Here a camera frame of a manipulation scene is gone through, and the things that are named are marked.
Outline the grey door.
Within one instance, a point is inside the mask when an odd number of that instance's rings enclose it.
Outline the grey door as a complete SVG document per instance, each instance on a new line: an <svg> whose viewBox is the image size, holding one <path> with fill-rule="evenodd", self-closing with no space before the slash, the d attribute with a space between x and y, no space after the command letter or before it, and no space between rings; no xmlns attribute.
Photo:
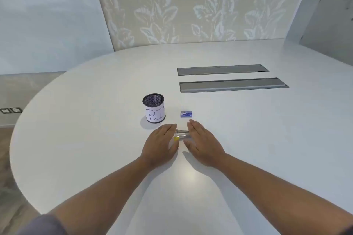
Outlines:
<svg viewBox="0 0 353 235"><path fill-rule="evenodd" d="M301 0L286 40L353 66L353 0Z"/></svg>

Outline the grey shirt sleeve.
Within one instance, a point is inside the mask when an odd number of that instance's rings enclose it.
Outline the grey shirt sleeve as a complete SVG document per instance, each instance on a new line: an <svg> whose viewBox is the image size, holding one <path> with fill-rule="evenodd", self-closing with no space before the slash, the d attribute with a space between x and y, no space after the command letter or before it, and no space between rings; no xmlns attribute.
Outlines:
<svg viewBox="0 0 353 235"><path fill-rule="evenodd" d="M68 233L55 216L44 214L20 228L15 235L68 235Z"/></svg>

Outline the clear stapler with yellow part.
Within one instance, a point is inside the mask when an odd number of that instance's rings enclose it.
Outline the clear stapler with yellow part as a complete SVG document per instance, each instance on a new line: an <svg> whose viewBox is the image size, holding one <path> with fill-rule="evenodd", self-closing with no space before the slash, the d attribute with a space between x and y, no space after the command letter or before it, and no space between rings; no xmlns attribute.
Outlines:
<svg viewBox="0 0 353 235"><path fill-rule="evenodd" d="M173 141L184 140L191 138L188 130L176 130L173 136Z"/></svg>

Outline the black mesh pen holder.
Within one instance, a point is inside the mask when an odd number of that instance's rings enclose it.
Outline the black mesh pen holder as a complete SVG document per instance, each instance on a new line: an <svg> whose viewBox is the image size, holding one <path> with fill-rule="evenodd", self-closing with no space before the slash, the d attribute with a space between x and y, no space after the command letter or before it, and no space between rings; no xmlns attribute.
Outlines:
<svg viewBox="0 0 353 235"><path fill-rule="evenodd" d="M142 102L145 106L145 115L148 122L157 124L165 120L165 98L161 94L146 95Z"/></svg>

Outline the person's right hand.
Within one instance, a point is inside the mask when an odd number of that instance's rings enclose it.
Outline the person's right hand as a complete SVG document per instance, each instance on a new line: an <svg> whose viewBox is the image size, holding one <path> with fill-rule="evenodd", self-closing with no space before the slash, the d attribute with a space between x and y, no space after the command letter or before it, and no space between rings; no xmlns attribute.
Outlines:
<svg viewBox="0 0 353 235"><path fill-rule="evenodd" d="M194 143L194 153L191 153L205 166L218 169L226 156L224 148L215 136L198 121L190 119L187 122L188 131Z"/></svg>

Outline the person's right forearm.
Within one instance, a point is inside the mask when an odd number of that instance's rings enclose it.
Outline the person's right forearm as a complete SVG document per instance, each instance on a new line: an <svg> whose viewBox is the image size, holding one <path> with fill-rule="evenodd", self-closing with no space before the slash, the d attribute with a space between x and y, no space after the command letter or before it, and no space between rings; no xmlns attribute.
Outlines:
<svg viewBox="0 0 353 235"><path fill-rule="evenodd" d="M281 235L353 235L353 214L314 193L227 153L217 156L215 168Z"/></svg>

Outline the person's left hand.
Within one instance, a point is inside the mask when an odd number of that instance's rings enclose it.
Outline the person's left hand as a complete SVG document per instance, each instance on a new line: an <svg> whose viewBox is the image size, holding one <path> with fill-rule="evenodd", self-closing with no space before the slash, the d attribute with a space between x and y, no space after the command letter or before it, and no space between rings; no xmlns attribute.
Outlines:
<svg viewBox="0 0 353 235"><path fill-rule="evenodd" d="M177 152L169 152L169 143L177 129L177 124L165 124L152 131L146 140L141 159L153 170L170 161Z"/></svg>

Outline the person's left forearm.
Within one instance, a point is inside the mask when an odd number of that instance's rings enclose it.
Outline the person's left forearm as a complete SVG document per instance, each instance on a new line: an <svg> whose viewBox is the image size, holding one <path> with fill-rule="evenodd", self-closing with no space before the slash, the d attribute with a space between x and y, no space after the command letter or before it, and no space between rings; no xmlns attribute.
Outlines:
<svg viewBox="0 0 353 235"><path fill-rule="evenodd" d="M154 168L155 161L140 156L62 202L49 214L59 220L68 235L106 235L132 193Z"/></svg>

